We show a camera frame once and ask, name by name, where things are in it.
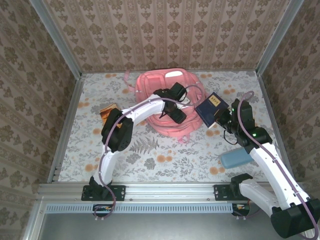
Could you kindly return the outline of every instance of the floral tablecloth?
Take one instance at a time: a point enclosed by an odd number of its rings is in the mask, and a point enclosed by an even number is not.
[[[253,90],[250,100],[256,123],[265,128],[275,141],[273,127],[254,71],[194,71],[207,93],[216,92],[228,104]],[[135,84],[140,73],[132,72],[129,83]],[[59,175],[60,182],[89,181],[101,157],[102,119],[100,110],[112,103],[120,109],[136,104],[135,96],[123,81],[124,73],[87,74],[78,103],[70,138]],[[145,121],[139,123],[131,144],[118,154],[113,172],[114,182],[229,182],[230,178],[249,173],[259,182],[267,179],[259,166],[251,162],[225,169],[219,156],[239,145],[223,139],[223,129],[205,124],[191,133],[190,141],[178,143],[157,133]],[[227,134],[229,141],[235,141]]]

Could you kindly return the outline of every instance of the beige damask wallpaper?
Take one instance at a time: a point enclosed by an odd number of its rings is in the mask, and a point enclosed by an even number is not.
[[[289,0],[44,0],[84,72],[254,69]]]
[[[320,0],[305,0],[263,80],[294,176],[320,198]]]
[[[0,239],[17,240],[47,181],[75,80],[29,1],[0,1]]]

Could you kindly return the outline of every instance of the blue book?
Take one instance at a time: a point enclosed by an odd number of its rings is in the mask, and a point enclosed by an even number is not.
[[[221,97],[213,92],[203,101],[203,103],[195,108],[195,111],[208,127],[208,129],[210,129],[216,123],[216,112],[220,109],[227,109],[228,107],[229,105],[225,101],[223,101]]]

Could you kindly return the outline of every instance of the light blue eraser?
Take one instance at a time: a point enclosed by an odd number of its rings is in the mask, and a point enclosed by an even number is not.
[[[220,156],[220,161],[225,169],[232,169],[250,163],[253,158],[248,154],[244,147],[226,152]]]

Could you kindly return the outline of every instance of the pink backpack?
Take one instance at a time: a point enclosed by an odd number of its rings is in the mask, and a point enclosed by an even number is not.
[[[197,76],[182,68],[160,69],[142,73],[136,80],[135,88],[128,85],[128,76],[129,72],[127,71],[124,75],[124,81],[127,84],[128,89],[135,92],[135,99],[137,103],[140,103],[150,97],[155,90],[170,89],[176,82],[184,87],[189,85],[198,85],[202,89],[203,93],[205,93],[205,88]],[[194,104],[198,99],[201,99],[201,92],[199,89],[196,87],[190,87],[188,90],[187,97],[191,103]],[[147,122],[158,133],[169,137],[178,137],[179,143],[186,143],[190,139],[190,133],[197,130],[202,125],[203,121],[196,113],[194,106],[185,107],[182,111],[186,114],[186,119],[181,124],[175,123],[168,115],[159,118],[161,114],[155,114],[148,117]]]

